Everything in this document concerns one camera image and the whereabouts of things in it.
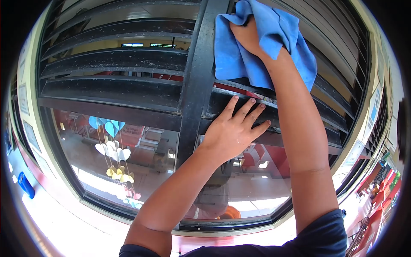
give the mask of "microfiber towel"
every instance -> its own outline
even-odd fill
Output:
[[[276,60],[284,45],[307,89],[311,91],[317,75],[317,63],[298,29],[298,18],[256,0],[240,0],[236,4],[235,14],[217,15],[214,40],[215,77],[248,77],[252,86],[274,89],[263,62],[248,52],[236,40],[230,29],[230,21],[236,25],[243,25],[251,14],[256,21],[261,49]]]

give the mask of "dark blue shirt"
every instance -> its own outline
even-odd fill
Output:
[[[184,257],[283,257],[283,256],[345,256],[347,234],[340,210],[331,211],[308,225],[296,238],[282,246],[236,245],[201,247]],[[159,257],[147,248],[138,245],[123,245],[120,257]]]

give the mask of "sleeve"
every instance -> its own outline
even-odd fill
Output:
[[[157,253],[139,245],[123,245],[119,257],[160,257]]]
[[[345,256],[347,234],[341,210],[321,216],[283,247],[302,256]]]

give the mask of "hand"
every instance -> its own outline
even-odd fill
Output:
[[[246,27],[242,25],[235,25],[230,22],[230,29],[235,38],[247,51],[260,58],[266,56],[267,54],[259,46],[259,38],[254,15],[250,15],[248,20],[249,21]]]
[[[266,120],[251,129],[251,126],[266,107],[264,104],[259,104],[255,110],[247,115],[256,102],[254,98],[250,98],[232,117],[237,101],[237,95],[231,98],[224,111],[209,126],[203,142],[197,148],[212,153],[212,158],[218,160],[221,164],[242,153],[251,142],[261,136],[271,125],[271,121]]]

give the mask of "blue paper heart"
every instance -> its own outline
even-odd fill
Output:
[[[118,121],[111,120],[111,123],[118,129]]]
[[[101,125],[106,124],[108,121],[109,121],[109,120],[107,120],[107,119],[99,118],[99,123],[100,123]]]
[[[119,130],[122,129],[122,128],[124,127],[124,125],[126,125],[125,122],[119,121],[119,122],[118,122],[118,129],[119,129]]]
[[[88,118],[88,123],[90,124],[90,126],[92,126],[95,129],[99,127],[97,118],[94,116],[90,116],[90,118]]]
[[[111,122],[107,122],[104,128],[106,129],[107,133],[112,137],[115,137],[118,133],[118,128],[114,127]]]

